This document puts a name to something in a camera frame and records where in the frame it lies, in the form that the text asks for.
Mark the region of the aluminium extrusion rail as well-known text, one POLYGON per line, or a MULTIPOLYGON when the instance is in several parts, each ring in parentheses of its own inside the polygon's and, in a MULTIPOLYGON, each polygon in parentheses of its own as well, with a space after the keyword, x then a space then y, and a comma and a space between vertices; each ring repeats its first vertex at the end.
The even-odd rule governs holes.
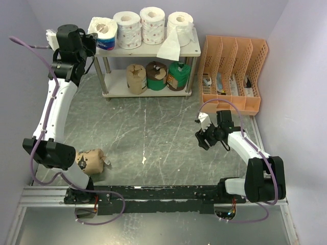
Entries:
POLYGON ((78 207, 91 208, 93 204, 64 204, 65 186, 27 186, 23 189, 19 206, 22 207, 78 207))

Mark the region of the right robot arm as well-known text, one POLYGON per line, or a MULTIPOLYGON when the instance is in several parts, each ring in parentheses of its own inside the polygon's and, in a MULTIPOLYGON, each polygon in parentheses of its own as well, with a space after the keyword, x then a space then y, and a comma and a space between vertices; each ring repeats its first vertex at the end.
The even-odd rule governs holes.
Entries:
POLYGON ((217 198, 228 203, 235 195, 248 201, 273 205, 286 197, 284 162, 261 150, 241 127, 236 127, 229 110, 217 112, 217 125, 208 114, 200 112, 195 122, 201 129, 195 133, 199 147, 205 149, 222 143, 227 151, 233 149, 247 166, 244 177, 223 178, 218 183, 217 198))

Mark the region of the tan roll with label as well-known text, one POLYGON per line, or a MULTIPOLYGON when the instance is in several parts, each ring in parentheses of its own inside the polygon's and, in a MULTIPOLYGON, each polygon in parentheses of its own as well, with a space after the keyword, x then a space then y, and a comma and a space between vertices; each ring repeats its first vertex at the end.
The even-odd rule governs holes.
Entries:
POLYGON ((127 87, 134 95, 140 95, 147 90, 146 70, 142 65, 131 64, 126 69, 127 87))

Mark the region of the green roll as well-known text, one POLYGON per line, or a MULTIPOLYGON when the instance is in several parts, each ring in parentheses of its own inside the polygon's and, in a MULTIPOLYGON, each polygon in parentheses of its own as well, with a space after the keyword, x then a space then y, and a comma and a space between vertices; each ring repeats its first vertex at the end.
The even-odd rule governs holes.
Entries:
POLYGON ((152 61, 146 66, 147 86, 154 91, 166 87, 168 69, 163 63, 152 61))
POLYGON ((185 88, 191 67, 185 63, 174 61, 168 69, 167 86, 172 91, 181 91, 185 88))

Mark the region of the rose-print roll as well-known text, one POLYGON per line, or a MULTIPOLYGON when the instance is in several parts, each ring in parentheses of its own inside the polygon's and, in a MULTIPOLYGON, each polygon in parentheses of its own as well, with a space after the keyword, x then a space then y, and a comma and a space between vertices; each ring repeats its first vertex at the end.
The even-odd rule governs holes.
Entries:
POLYGON ((141 18, 131 11, 118 12, 113 16, 118 25, 117 42, 126 50, 134 49, 142 44, 141 18))
POLYGON ((149 45, 161 44, 165 38, 165 12, 158 7, 145 7, 140 13, 142 41, 149 45))

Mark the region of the brown wrapped roll black print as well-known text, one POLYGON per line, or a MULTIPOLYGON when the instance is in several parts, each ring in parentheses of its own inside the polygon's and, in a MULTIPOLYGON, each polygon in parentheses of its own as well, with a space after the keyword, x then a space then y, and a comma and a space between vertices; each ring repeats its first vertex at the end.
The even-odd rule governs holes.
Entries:
POLYGON ((76 151, 75 161, 81 170, 89 176, 100 174, 105 167, 111 166, 109 158, 101 149, 76 151))

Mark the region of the orange plastic file organizer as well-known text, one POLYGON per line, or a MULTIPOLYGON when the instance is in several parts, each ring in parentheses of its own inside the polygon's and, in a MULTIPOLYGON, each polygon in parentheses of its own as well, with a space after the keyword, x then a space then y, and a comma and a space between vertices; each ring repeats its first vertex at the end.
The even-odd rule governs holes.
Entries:
POLYGON ((267 54, 264 39, 207 36, 198 69, 202 112, 257 115, 258 79, 267 54))

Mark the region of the blue Tempo roll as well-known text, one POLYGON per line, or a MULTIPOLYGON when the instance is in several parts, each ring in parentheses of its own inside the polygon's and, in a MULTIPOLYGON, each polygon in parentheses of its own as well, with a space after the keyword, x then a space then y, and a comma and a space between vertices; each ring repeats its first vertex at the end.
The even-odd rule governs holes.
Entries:
POLYGON ((89 34, 97 34, 97 47, 107 51, 114 49, 117 31, 117 22, 107 17, 93 17, 88 27, 89 34))

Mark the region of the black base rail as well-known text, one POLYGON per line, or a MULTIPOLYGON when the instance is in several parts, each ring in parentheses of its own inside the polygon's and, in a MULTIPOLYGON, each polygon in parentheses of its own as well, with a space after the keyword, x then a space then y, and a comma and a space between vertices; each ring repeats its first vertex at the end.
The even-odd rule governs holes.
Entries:
POLYGON ((67 189, 67 205, 97 204, 98 215, 157 212, 214 214, 215 205, 232 201, 244 204, 239 195, 227 194, 219 185, 95 186, 95 192, 67 189))

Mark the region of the plain white paper towel roll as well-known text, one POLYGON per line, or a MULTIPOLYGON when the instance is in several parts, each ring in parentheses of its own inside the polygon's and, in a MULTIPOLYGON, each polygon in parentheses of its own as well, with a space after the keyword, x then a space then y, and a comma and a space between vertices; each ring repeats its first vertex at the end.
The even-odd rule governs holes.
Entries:
POLYGON ((168 16, 167 37, 157 52, 157 57, 178 61, 181 47, 194 41, 193 18, 186 12, 174 12, 168 16))

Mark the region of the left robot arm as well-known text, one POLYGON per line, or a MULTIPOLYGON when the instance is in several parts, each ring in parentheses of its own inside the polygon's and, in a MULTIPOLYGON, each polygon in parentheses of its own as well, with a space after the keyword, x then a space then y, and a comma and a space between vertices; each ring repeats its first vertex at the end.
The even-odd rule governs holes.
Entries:
POLYGON ((42 116, 32 138, 25 138, 22 143, 31 164, 41 164, 53 169, 55 176, 62 175, 71 188, 78 189, 77 198, 84 204, 91 203, 96 192, 88 186, 89 176, 75 161, 75 148, 63 143, 64 127, 74 94, 86 73, 87 58, 95 55, 96 37, 96 33, 86 34, 74 24, 57 29, 59 47, 48 65, 48 94, 42 116))

